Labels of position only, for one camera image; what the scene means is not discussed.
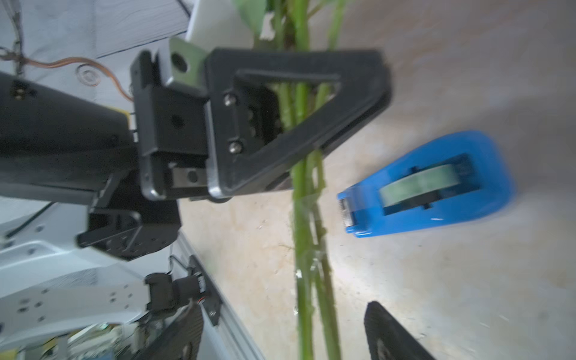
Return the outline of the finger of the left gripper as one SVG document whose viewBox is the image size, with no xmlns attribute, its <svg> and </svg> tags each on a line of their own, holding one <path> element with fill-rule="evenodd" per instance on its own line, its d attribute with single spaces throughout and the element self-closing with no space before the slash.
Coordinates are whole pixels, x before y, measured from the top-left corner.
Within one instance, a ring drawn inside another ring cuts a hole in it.
<svg viewBox="0 0 576 360">
<path fill-rule="evenodd" d="M 383 112 L 392 75 L 375 49 L 264 52 L 215 49 L 205 60 L 209 101 L 208 192 L 215 198 L 270 191 L 315 149 L 334 151 Z M 267 83 L 334 83 L 337 94 L 294 129 L 265 144 L 251 136 L 249 97 Z"/>
</svg>

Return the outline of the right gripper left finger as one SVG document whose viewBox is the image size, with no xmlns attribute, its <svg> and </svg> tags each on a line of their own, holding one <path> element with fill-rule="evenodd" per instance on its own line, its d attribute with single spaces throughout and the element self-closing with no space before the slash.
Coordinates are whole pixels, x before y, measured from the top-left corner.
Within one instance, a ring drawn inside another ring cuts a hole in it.
<svg viewBox="0 0 576 360">
<path fill-rule="evenodd" d="M 133 355 L 133 359 L 197 359 L 203 327 L 200 306 L 191 304 L 150 345 Z"/>
</svg>

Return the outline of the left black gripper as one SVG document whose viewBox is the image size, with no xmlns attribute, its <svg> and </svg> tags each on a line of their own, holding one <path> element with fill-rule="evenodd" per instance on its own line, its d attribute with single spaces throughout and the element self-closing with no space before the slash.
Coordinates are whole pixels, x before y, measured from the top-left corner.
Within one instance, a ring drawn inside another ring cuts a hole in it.
<svg viewBox="0 0 576 360">
<path fill-rule="evenodd" d="M 120 260 L 171 245 L 177 201 L 208 198 L 205 50 L 181 38 L 141 52 L 129 116 L 36 82 L 1 75 L 1 195 L 86 206 L 73 238 Z"/>
</svg>

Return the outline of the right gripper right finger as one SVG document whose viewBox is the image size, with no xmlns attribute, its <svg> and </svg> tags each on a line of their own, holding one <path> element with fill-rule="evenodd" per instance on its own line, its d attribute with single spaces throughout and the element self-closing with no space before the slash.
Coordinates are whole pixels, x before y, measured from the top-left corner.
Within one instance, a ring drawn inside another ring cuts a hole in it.
<svg viewBox="0 0 576 360">
<path fill-rule="evenodd" d="M 364 328 L 372 360 L 435 360 L 378 301 L 367 304 Z"/>
</svg>

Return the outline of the artificial flower bouquet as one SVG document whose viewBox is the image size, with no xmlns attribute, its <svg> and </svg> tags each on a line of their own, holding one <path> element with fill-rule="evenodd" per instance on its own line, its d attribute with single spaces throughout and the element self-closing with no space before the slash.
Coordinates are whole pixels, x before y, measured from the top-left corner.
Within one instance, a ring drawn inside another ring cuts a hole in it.
<svg viewBox="0 0 576 360">
<path fill-rule="evenodd" d="M 309 21 L 330 7 L 328 50 L 335 50 L 341 32 L 345 1 L 234 1 L 243 22 L 253 33 L 257 48 L 310 52 Z M 335 94 L 328 83 L 308 85 L 278 82 L 273 90 L 280 104 L 280 123 L 285 131 L 300 128 Z M 292 237 L 295 251 L 295 288 L 298 318 L 298 356 L 314 358 L 313 315 L 319 309 L 327 356 L 341 359 L 332 269 L 326 249 L 327 230 L 318 201 L 326 188 L 323 153 L 315 149 L 290 171 L 292 191 Z"/>
</svg>

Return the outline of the blue tape dispenser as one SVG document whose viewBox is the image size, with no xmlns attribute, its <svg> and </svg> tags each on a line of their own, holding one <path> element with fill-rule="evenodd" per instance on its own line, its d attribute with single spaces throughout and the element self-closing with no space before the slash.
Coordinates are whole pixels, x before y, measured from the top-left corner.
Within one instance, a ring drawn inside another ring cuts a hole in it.
<svg viewBox="0 0 576 360">
<path fill-rule="evenodd" d="M 346 232 L 363 238 L 474 221 L 514 194 L 495 142 L 467 130 L 415 148 L 337 199 Z"/>
</svg>

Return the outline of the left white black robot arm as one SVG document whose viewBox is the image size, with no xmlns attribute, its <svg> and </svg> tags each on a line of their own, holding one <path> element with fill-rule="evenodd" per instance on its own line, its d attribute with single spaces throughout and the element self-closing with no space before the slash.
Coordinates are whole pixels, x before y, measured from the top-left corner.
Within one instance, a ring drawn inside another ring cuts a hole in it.
<svg viewBox="0 0 576 360">
<path fill-rule="evenodd" d="M 330 153 L 389 105 L 373 49 L 264 52 L 180 38 L 130 67 L 135 129 L 121 112 L 1 75 L 1 194 L 43 200 L 1 226 L 1 348 L 98 323 L 169 320 L 138 359 L 260 359 L 201 262 L 159 269 L 180 242 L 178 201 L 222 203 L 285 188 L 314 150 Z"/>
</svg>

